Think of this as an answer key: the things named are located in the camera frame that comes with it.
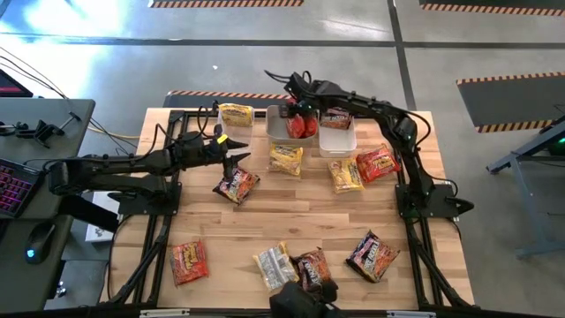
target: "snack bag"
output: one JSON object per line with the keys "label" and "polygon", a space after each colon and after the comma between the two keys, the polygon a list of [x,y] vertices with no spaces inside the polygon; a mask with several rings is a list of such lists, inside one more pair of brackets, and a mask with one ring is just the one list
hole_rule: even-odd
{"label": "snack bag", "polygon": [[365,235],[345,263],[371,283],[378,283],[400,250],[393,250],[371,231]]}
{"label": "snack bag", "polygon": [[264,283],[270,291],[283,287],[287,282],[298,281],[298,275],[290,263],[289,251],[285,242],[259,255],[254,255],[253,259],[259,266]]}
{"label": "snack bag", "polygon": [[259,180],[259,176],[237,167],[233,170],[233,179],[230,182],[222,179],[213,191],[240,205]]}
{"label": "snack bag", "polygon": [[305,120],[305,131],[302,138],[308,138],[318,132],[318,119],[315,116],[309,116]]}
{"label": "snack bag", "polygon": [[345,159],[328,163],[329,171],[334,178],[335,193],[365,190],[361,183],[359,170],[355,159]]}
{"label": "snack bag", "polygon": [[200,240],[173,246],[169,260],[173,269],[175,286],[208,276],[204,245]]}
{"label": "snack bag", "polygon": [[253,125],[253,107],[225,103],[218,106],[222,113],[222,121],[226,125],[251,127]]}
{"label": "snack bag", "polygon": [[332,279],[328,263],[321,248],[302,254],[294,260],[298,267],[300,284],[305,291],[320,288],[322,283]]}
{"label": "snack bag", "polygon": [[387,145],[381,144],[374,151],[365,152],[357,156],[357,165],[361,178],[366,183],[376,178],[388,175],[390,172],[400,171],[400,165],[390,153]]}
{"label": "snack bag", "polygon": [[320,126],[346,130],[351,124],[351,114],[339,108],[328,109],[320,115]]}
{"label": "snack bag", "polygon": [[297,139],[302,137],[304,131],[306,130],[304,119],[296,114],[292,118],[287,118],[286,120],[286,131],[289,133],[291,138]]}
{"label": "snack bag", "polygon": [[300,164],[302,163],[302,148],[293,148],[271,144],[268,169],[271,171],[282,171],[293,176],[300,175]]}

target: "rgb keyboard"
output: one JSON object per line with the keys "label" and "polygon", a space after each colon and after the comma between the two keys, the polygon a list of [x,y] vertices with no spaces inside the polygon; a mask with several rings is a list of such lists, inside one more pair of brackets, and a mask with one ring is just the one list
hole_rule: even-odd
{"label": "rgb keyboard", "polygon": [[0,214],[18,217],[42,181],[39,170],[0,159]]}

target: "white box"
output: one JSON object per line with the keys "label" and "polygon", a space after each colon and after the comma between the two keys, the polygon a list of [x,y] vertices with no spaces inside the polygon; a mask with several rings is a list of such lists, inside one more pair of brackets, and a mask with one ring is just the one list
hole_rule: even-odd
{"label": "white box", "polygon": [[320,126],[320,155],[325,158],[346,158],[357,148],[355,118],[347,130]]}

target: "white plastic container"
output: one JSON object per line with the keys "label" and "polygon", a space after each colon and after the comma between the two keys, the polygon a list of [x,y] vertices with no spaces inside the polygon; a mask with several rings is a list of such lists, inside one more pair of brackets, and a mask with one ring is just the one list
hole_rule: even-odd
{"label": "white plastic container", "polygon": [[[252,124],[255,123],[255,109],[252,107]],[[222,132],[227,134],[231,140],[244,142],[248,147],[240,148],[240,149],[231,149],[228,151],[228,155],[239,155],[243,153],[251,152],[251,141],[253,136],[253,126],[250,127],[240,127],[240,126],[232,126],[226,125],[222,120],[222,111],[218,111],[218,120],[217,123],[222,125]]]}
{"label": "white plastic container", "polygon": [[320,155],[325,158],[346,158],[357,148],[355,118],[347,130],[320,127]]}
{"label": "white plastic container", "polygon": [[308,138],[291,138],[289,132],[286,130],[286,118],[281,118],[279,116],[279,109],[276,105],[271,105],[267,107],[266,117],[266,128],[269,143],[275,143],[277,145],[296,145],[296,146],[308,146],[312,145],[316,135],[310,136]]}

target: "concrete floor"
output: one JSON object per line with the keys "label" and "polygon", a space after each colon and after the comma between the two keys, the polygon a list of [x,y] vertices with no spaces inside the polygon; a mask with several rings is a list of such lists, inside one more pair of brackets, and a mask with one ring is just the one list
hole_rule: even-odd
{"label": "concrete floor", "polygon": [[[139,0],[11,1],[0,32],[134,39],[393,41],[387,0],[306,0],[299,8],[149,9]],[[564,18],[421,11],[418,0],[396,0],[407,42],[565,42]],[[360,94],[406,108],[394,48],[222,47],[203,45],[63,45],[2,36],[2,45],[36,66],[67,95],[96,100],[94,117],[112,132],[138,134],[146,108],[161,107],[174,89],[281,93],[263,69],[309,70]],[[475,209],[461,217],[463,248],[478,305],[495,310],[565,316],[565,252],[519,261],[515,248],[531,242],[531,228],[510,171],[490,176],[485,166],[535,133],[478,134],[455,80],[565,70],[559,49],[407,49],[418,110],[433,112],[448,177]],[[39,95],[52,96],[21,80]],[[80,151],[114,152],[89,132]],[[556,177],[563,172],[554,169]],[[64,258],[65,280],[75,295],[50,307],[94,304],[100,284],[75,275],[80,260],[107,259],[107,246],[83,241],[75,223]],[[89,262],[93,273],[100,263]]]}

